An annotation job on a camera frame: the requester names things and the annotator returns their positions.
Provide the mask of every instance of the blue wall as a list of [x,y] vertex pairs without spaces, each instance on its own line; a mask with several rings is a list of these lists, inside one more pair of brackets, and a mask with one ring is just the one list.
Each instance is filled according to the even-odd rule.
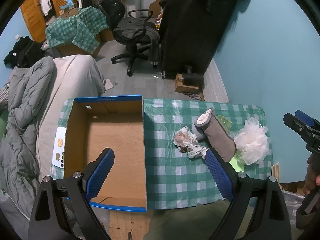
[[214,56],[229,100],[265,110],[280,181],[304,180],[310,153],[283,116],[320,120],[320,37],[294,0],[240,1],[237,11]]
[[15,36],[17,34],[19,34],[20,37],[28,35],[31,38],[20,8],[13,15],[0,36],[0,88],[6,83],[12,70],[10,66],[6,67],[4,65],[3,60],[16,43]]

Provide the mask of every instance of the cardboard box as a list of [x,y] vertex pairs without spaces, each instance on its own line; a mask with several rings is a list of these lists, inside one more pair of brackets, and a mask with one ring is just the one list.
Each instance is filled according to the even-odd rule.
[[174,83],[175,92],[199,93],[199,86],[186,86],[181,81],[182,74],[177,74]]
[[114,41],[112,31],[110,29],[104,29],[100,32],[100,37],[102,42]]
[[95,38],[99,42],[99,46],[95,49],[95,51],[92,54],[79,48],[78,46],[76,46],[72,43],[57,46],[57,49],[61,52],[63,57],[81,54],[81,55],[91,55],[92,57],[96,58],[98,56],[99,50],[101,49],[101,46],[102,46],[100,33],[98,33]]
[[115,163],[90,204],[145,212],[142,96],[75,98],[65,133],[64,177],[83,171],[106,147],[114,151]]
[[59,11],[59,13],[60,13],[61,18],[65,20],[73,15],[77,15],[79,13],[79,11],[78,11],[77,7],[74,7],[73,9],[68,10],[68,11],[61,10],[61,11]]

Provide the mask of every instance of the table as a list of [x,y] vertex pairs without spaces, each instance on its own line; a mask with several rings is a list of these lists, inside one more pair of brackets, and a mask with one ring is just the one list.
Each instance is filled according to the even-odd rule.
[[[58,126],[66,127],[73,99],[61,111]],[[222,198],[202,158],[190,160],[178,151],[173,137],[183,125],[192,122],[213,107],[216,115],[223,115],[232,122],[231,132],[244,126],[245,120],[256,117],[266,126],[265,112],[257,106],[232,105],[204,101],[144,99],[144,140],[147,180],[147,208],[173,209],[207,204]],[[200,143],[210,146],[207,141]],[[272,151],[261,164],[245,166],[251,178],[266,179],[271,175]],[[63,169],[52,165],[53,179],[63,178]]]

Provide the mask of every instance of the crumpled paper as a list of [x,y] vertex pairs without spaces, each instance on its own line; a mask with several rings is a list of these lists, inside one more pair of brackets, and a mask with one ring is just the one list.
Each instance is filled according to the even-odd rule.
[[191,133],[189,127],[183,126],[173,138],[173,143],[178,147],[179,152],[187,153],[190,159],[202,157],[205,159],[205,153],[208,147],[199,145],[197,136]]

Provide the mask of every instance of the black cylinder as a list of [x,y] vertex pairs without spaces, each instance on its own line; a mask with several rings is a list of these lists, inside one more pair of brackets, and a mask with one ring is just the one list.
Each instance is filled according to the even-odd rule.
[[182,83],[185,86],[196,86],[203,84],[203,74],[189,74],[183,73],[182,74],[183,81]]

